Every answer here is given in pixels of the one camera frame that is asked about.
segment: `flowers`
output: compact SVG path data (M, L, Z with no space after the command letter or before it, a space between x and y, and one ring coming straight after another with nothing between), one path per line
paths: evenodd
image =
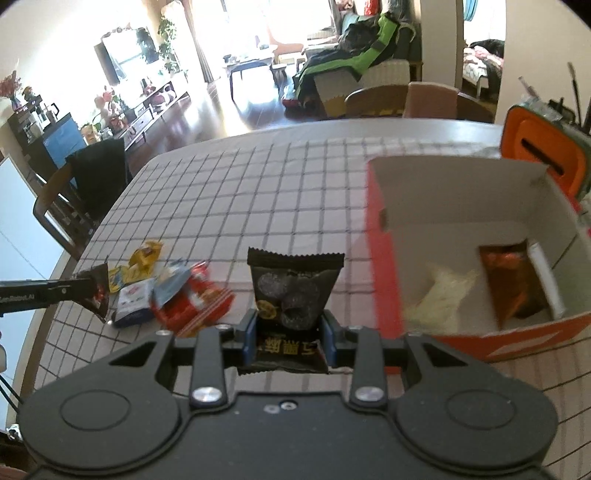
M8 75L0 82L0 97L12 99L21 87L21 79L17 77L17 71L13 70L12 75Z

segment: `television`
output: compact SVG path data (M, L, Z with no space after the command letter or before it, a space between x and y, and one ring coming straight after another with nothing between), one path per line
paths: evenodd
M154 40L144 27L111 32L95 50L111 85L125 79L142 78L145 66L159 58Z

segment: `pink chair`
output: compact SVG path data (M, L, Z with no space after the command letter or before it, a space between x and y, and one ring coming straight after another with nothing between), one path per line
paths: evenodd
M457 118L457 88L433 82L408 84L404 118Z

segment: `cardboard box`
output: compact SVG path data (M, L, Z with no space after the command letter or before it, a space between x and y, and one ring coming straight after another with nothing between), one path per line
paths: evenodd
M378 327L395 338L402 311L433 285L428 263L478 272L459 308L460 333L443 342L484 360L564 342L591 323L591 239L546 166L467 157L381 157L368 163L366 227ZM566 315L510 319L492 308L479 245L537 240L553 268Z

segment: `doorway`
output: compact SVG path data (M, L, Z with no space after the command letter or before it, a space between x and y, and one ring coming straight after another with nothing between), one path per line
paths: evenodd
M505 56L505 0L463 0L462 91L496 113Z

